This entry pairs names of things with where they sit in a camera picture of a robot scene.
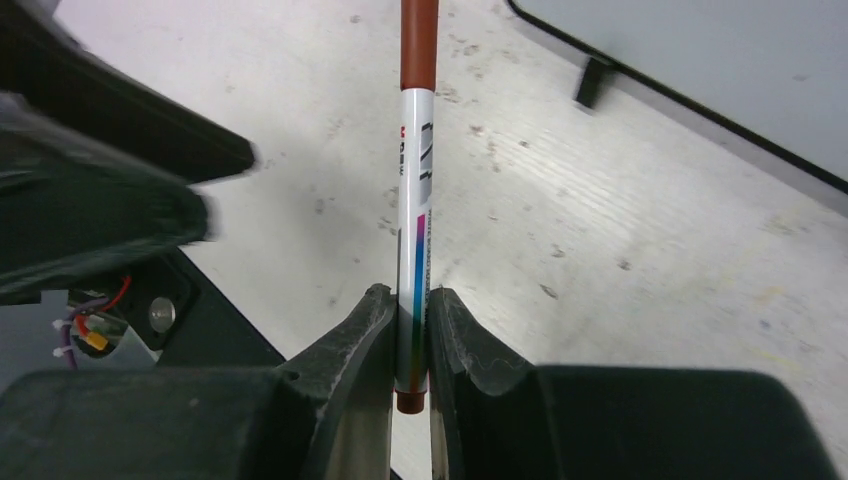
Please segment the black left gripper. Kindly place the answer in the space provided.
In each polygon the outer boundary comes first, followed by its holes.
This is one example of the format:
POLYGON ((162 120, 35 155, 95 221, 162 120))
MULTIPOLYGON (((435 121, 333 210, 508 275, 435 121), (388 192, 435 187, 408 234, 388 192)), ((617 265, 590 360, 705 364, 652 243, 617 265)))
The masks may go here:
POLYGON ((204 239, 203 197, 178 177, 1 95, 1 385, 42 370, 276 366, 283 356, 176 250, 204 239), (70 315, 88 317, 97 349, 70 315))

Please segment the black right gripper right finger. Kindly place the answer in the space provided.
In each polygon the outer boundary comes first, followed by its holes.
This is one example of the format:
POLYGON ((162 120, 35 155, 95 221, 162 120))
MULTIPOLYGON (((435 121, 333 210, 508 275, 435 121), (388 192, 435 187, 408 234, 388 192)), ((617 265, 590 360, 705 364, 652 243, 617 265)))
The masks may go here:
POLYGON ((834 479, 796 397, 752 371, 535 365, 432 291, 437 479, 834 479))

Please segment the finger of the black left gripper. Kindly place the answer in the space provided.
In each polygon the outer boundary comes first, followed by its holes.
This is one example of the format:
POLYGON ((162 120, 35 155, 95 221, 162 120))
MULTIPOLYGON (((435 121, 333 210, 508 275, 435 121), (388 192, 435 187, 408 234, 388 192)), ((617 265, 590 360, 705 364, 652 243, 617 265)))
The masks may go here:
POLYGON ((1 4, 1 88, 191 183, 238 175, 256 163, 250 141, 87 52, 36 1, 1 4))

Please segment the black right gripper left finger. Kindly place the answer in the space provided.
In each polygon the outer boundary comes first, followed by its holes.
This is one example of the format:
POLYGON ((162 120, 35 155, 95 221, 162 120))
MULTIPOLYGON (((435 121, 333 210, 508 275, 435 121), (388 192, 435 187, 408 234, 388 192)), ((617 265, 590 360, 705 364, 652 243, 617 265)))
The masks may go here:
POLYGON ((274 368, 28 375, 1 398, 1 475, 387 479, 395 317, 376 284, 274 368))

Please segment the white marker pen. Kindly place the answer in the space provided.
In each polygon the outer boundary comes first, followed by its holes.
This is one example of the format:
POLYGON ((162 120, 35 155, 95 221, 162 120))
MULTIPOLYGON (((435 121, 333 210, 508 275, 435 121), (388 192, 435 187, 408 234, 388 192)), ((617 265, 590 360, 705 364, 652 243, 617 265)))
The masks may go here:
POLYGON ((401 3, 400 152, 395 393, 403 414, 423 411, 430 291, 439 2, 401 3))

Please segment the black framed whiteboard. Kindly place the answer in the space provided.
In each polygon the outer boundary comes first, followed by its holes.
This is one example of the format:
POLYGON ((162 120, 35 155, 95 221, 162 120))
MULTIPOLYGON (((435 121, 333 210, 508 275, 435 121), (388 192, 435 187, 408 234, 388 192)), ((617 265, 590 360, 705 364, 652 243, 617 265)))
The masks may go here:
POLYGON ((772 155, 767 170, 847 210, 843 1, 514 1, 534 27, 772 155))

